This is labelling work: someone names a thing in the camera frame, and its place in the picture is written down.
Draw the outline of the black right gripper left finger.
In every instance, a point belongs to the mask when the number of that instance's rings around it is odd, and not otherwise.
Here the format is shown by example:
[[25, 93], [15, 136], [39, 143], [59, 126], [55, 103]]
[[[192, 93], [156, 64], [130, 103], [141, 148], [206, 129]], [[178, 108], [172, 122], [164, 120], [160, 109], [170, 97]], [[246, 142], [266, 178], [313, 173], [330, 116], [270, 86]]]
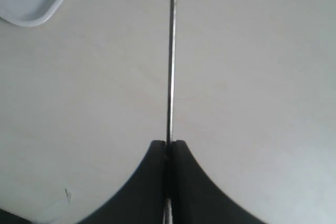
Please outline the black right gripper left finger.
[[164, 141], [152, 141], [128, 181], [81, 223], [163, 223], [165, 151]]

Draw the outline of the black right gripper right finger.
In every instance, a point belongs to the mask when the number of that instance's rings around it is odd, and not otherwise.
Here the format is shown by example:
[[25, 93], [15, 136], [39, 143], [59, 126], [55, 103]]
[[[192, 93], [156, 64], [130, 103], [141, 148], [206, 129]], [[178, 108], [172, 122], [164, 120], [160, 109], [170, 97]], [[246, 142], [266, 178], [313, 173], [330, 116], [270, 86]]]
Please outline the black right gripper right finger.
[[264, 223], [215, 185], [185, 141], [170, 145], [170, 180], [173, 223]]

